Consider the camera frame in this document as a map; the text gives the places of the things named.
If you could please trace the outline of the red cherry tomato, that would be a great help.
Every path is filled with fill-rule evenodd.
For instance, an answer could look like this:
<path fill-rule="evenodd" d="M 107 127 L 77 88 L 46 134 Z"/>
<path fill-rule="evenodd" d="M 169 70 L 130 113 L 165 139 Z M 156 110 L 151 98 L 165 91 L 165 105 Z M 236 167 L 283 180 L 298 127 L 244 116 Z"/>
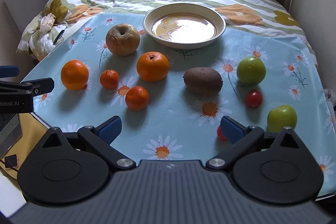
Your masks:
<path fill-rule="evenodd" d="M 217 127 L 217 137 L 220 141 L 228 141 L 228 139 L 222 133 L 220 126 Z"/>
<path fill-rule="evenodd" d="M 257 109 L 262 105 L 262 102 L 263 102 L 262 93 L 257 89 L 251 90 L 246 95 L 245 105 L 250 108 Z"/>

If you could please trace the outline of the large orange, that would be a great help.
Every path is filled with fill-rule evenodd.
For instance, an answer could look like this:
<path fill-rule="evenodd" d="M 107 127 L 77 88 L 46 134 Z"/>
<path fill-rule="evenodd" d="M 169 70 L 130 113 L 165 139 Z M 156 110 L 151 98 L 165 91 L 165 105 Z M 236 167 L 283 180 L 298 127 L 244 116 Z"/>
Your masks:
<path fill-rule="evenodd" d="M 137 73 L 146 82 L 154 83 L 163 80 L 169 69 L 169 60 L 161 52 L 146 52 L 137 61 Z"/>
<path fill-rule="evenodd" d="M 60 78 L 66 89 L 80 90 L 88 82 L 89 70 L 80 60 L 70 60 L 62 67 Z"/>

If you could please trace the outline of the green apple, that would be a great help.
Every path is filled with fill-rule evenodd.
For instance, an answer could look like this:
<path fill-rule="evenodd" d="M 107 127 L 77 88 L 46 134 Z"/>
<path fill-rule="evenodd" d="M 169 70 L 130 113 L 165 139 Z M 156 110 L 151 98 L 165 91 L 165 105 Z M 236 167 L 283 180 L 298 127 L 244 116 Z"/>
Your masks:
<path fill-rule="evenodd" d="M 260 84 L 266 76 L 264 63 L 255 56 L 248 56 L 240 61 L 236 71 L 239 81 L 246 86 Z"/>
<path fill-rule="evenodd" d="M 281 105 L 269 111 L 267 116 L 267 128 L 269 132 L 280 132 L 283 127 L 295 129 L 297 114 L 290 105 Z"/>

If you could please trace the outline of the small mandarin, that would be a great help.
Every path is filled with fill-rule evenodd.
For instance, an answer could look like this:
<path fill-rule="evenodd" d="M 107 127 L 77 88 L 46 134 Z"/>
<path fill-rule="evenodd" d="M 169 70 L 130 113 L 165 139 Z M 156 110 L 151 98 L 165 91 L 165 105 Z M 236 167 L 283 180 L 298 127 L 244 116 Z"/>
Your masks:
<path fill-rule="evenodd" d="M 119 74 L 112 69 L 107 69 L 100 75 L 100 84 L 105 89 L 116 88 L 118 86 L 119 80 Z"/>
<path fill-rule="evenodd" d="M 125 102 L 130 110 L 142 110 L 149 103 L 149 93 L 141 86 L 134 86 L 126 94 Z"/>

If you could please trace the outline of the brown kiwi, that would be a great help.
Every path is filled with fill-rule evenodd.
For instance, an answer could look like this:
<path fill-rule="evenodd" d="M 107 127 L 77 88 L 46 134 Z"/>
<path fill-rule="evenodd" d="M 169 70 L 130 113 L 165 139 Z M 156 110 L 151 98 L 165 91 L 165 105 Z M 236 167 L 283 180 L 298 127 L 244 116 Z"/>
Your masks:
<path fill-rule="evenodd" d="M 189 92 L 204 97 L 216 96 L 223 87 L 219 72 L 207 67 L 187 70 L 183 75 L 183 80 Z"/>

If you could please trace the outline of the brownish wrinkled apple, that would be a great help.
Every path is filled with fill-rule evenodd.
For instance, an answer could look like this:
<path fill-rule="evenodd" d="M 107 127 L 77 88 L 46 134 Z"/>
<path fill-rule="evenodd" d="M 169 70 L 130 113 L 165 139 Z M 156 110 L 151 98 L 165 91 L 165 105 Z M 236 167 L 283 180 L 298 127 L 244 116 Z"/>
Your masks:
<path fill-rule="evenodd" d="M 140 34 L 130 24 L 117 24 L 107 32 L 105 42 L 108 50 L 114 55 L 126 57 L 137 50 L 140 43 Z"/>

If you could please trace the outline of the white crumpled item on blanket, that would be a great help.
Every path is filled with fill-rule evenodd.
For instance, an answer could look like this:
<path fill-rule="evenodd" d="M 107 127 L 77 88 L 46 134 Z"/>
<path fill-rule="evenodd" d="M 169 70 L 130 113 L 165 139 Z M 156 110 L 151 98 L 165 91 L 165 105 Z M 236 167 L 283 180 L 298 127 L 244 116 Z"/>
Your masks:
<path fill-rule="evenodd" d="M 44 16 L 40 23 L 41 33 L 46 34 L 49 32 L 54 25 L 55 19 L 56 17 L 53 13 L 49 13 L 48 15 Z"/>

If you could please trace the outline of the light blue daisy cloth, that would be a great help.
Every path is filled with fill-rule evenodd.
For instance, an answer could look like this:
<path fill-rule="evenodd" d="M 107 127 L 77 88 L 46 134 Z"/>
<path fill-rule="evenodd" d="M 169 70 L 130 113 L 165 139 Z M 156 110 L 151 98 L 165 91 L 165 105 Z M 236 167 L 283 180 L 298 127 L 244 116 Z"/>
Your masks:
<path fill-rule="evenodd" d="M 320 195 L 335 192 L 333 110 L 302 38 L 265 37 L 227 28 L 209 46 L 174 50 L 143 34 L 135 53 L 112 55 L 105 45 L 108 30 L 120 23 L 140 30 L 142 21 L 142 15 L 100 14 L 78 24 L 72 34 L 63 35 L 63 42 L 27 75 L 28 80 L 50 77 L 55 82 L 51 93 L 35 97 L 35 114 L 63 131 L 97 126 L 117 115 L 122 120 L 122 132 L 112 146 L 134 161 L 206 161 L 228 147 L 216 134 L 223 116 L 246 126 L 266 128 L 270 110 L 290 105 L 297 114 L 295 131 L 323 172 Z M 168 58 L 170 69 L 163 80 L 150 83 L 139 77 L 137 61 L 146 52 L 161 52 Z M 248 56 L 259 58 L 266 67 L 266 76 L 258 85 L 243 85 L 237 77 L 237 66 Z M 70 60 L 80 60 L 89 70 L 88 82 L 80 90 L 68 90 L 62 84 L 60 72 Z M 195 67 L 219 72 L 223 87 L 216 96 L 204 97 L 187 90 L 183 75 Z M 120 76 L 114 89 L 100 84 L 100 75 L 107 69 Z M 134 86 L 149 93 L 149 103 L 142 110 L 130 110 L 126 105 L 126 94 Z M 262 105 L 257 109 L 245 105 L 246 95 L 253 89 L 262 93 Z"/>

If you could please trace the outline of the white plastic bag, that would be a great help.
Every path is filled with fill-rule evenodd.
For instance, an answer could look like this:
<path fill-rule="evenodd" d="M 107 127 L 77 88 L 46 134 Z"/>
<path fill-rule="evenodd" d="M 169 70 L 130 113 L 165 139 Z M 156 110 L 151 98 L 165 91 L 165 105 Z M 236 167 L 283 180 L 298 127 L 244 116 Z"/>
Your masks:
<path fill-rule="evenodd" d="M 333 106 L 333 108 L 335 109 L 335 105 L 336 105 L 336 95 L 335 92 L 333 92 L 331 89 L 327 88 L 324 89 L 324 95 L 325 98 L 327 100 L 327 102 L 330 102 Z"/>

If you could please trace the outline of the floral striped blanket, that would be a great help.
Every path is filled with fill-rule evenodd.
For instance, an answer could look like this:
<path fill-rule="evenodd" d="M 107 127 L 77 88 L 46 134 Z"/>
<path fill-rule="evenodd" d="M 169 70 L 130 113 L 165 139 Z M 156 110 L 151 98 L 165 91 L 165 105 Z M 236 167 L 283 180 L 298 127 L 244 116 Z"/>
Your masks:
<path fill-rule="evenodd" d="M 145 14 L 155 7 L 173 2 L 192 2 L 219 12 L 227 26 L 263 36 L 297 36 L 305 33 L 286 9 L 275 0 L 45 0 L 33 13 L 33 18 L 22 32 L 18 54 L 44 59 L 59 43 L 58 34 L 77 22 L 85 23 L 101 13 Z M 44 16 L 56 17 L 52 29 L 41 33 Z"/>

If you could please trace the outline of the cream ceramic bowl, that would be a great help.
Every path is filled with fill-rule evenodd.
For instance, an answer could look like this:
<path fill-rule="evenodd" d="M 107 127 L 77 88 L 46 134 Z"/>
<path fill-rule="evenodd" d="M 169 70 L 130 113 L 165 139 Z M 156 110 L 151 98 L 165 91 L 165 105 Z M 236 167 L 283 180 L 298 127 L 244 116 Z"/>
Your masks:
<path fill-rule="evenodd" d="M 194 50 L 212 44 L 226 30 L 215 10 L 196 3 L 170 3 L 152 9 L 143 29 L 156 42 L 177 50 Z"/>

